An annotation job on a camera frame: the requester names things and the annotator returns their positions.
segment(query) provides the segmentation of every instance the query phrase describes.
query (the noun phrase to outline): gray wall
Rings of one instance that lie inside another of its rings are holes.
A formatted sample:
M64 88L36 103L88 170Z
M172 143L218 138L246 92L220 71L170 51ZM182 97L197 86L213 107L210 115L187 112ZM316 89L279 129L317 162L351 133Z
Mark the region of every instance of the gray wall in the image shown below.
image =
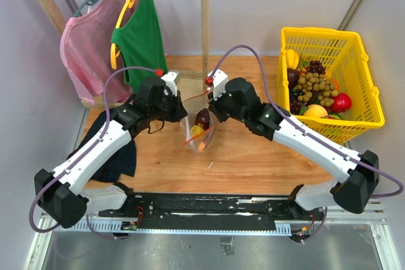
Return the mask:
M84 0L77 0L80 5ZM166 49L201 53L201 0L154 0ZM249 44L278 55L282 27L337 28L352 0L210 0L210 51Z
M0 8L0 268L21 270L34 235L34 175L66 158L84 109L37 0L0 0Z
M380 157L380 169L405 182L405 5L404 0L364 0L348 30L359 32L367 54L374 84L380 90L385 126L366 132L352 141L354 148L370 149ZM396 186L382 179L378 190ZM404 195L382 199L389 228L401 264L405 267Z

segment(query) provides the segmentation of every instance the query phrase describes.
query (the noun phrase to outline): yellow hanger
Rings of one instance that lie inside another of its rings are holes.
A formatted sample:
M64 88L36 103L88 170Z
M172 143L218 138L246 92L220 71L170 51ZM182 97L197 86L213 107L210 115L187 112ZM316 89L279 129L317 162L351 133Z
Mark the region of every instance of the yellow hanger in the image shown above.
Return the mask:
M122 19L124 14L128 8L132 8L134 6L135 0L126 0L124 7L121 10L120 16L116 22L115 28L119 28L121 26ZM121 51L116 51L116 44L111 44L111 67L116 70L116 59L120 55Z

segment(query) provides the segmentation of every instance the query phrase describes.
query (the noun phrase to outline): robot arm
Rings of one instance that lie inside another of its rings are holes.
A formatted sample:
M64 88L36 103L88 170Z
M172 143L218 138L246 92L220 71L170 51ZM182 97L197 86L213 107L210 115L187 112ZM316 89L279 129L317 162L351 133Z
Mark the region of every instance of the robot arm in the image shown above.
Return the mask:
M343 158L334 151L305 134L311 132L322 141L342 151L344 154L378 167L378 156L370 151L359 154L340 146L312 131L286 110L282 111L301 128L297 130L285 120L271 104L262 103L250 82L244 78L228 81L227 75L218 70L213 79L213 91L209 95L209 109L220 122L228 118L239 120L256 135L264 136L286 145L327 170L334 180L318 185L299 185L291 193L289 200L291 213L300 213L318 207L340 205L353 213L362 213L378 184L378 174Z
M42 169L36 174L35 191L38 195L45 186L49 187L56 176L66 172L48 190L43 191L38 201L39 206L62 227L69 228L86 214L108 209L115 210L122 216L131 214L136 206L136 195L132 189L121 183L93 190L84 190L84 185L116 151L133 140L142 130L148 129L151 121L178 122L187 115L175 85L176 77L175 72L169 72L162 78L146 78L139 88L139 93L115 109L111 121L106 122L108 128L102 138L102 132L99 132L52 172ZM239 120L253 134L291 147L318 163L335 178L319 185L297 186L288 198L288 209L293 216L298 218L317 207L336 204L350 212L363 212L378 184L378 174L303 135L271 104L262 103L252 84L244 78L235 78L228 82L227 75L218 70L213 79L213 90L209 94L209 108L220 122L228 118ZM304 128L306 133L316 134L286 110L282 111ZM374 153L366 151L364 154L358 154L319 134L316 136L345 154L378 167L378 157ZM77 163L71 170L67 170L73 162Z
M141 131L148 129L151 121L178 122L187 115L175 84L177 75L178 73L170 71L161 78L146 78L139 88L139 93L114 110L111 121L106 122L108 128L102 138L102 131L99 131L52 172L42 169L36 174L34 181L38 194L52 179L77 161L38 201L40 207L62 227L73 226L86 214L106 209L125 214L134 209L134 193L121 183L92 190L84 190L84 186L116 151Z

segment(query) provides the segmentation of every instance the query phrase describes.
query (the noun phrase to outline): pink shirt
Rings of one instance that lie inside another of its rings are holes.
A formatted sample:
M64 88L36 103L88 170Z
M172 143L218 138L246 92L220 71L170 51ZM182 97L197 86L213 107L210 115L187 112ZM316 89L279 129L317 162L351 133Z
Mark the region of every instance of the pink shirt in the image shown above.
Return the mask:
M60 52L64 66L81 100L94 104L94 97L103 92L107 78L114 72L111 68L111 36L125 0L102 0L85 16L70 18L61 38ZM124 25L138 5L124 15ZM121 68L120 56L117 66ZM107 88L108 102L122 102L132 94L122 75L114 77Z

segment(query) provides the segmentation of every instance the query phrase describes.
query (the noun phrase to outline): green tank top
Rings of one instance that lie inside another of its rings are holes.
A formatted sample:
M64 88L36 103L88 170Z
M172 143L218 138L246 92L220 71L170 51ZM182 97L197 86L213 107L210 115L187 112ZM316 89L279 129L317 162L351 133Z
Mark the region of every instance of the green tank top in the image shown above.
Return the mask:
M121 50L124 66L145 66L167 72L165 51L160 33L158 15L153 0L140 0L129 21L116 28L111 37ZM140 70L124 71L125 83L138 92L145 77L154 73Z

